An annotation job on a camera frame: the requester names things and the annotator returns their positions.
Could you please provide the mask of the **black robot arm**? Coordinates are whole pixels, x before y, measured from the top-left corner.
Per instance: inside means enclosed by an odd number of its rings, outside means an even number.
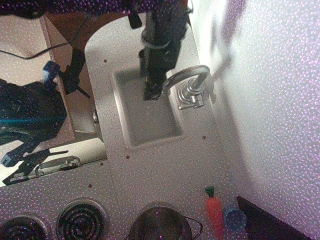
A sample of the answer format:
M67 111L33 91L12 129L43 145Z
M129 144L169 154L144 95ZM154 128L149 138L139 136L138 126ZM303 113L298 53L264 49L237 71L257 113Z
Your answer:
M187 31L189 11L178 0L2 0L1 16L37 19L44 14L81 13L91 17L126 15L132 29L142 26L141 73L146 77L143 99L158 100L164 92L166 73L176 67Z

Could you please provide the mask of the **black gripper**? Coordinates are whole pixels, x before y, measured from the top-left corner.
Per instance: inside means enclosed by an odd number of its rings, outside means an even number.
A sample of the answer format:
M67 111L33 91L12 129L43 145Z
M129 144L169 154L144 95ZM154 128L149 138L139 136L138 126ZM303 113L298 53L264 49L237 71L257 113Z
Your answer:
M146 80L144 101L157 101L160 98L166 73L176 67L180 49L180 42L169 42L164 48L145 46L139 51L140 75Z

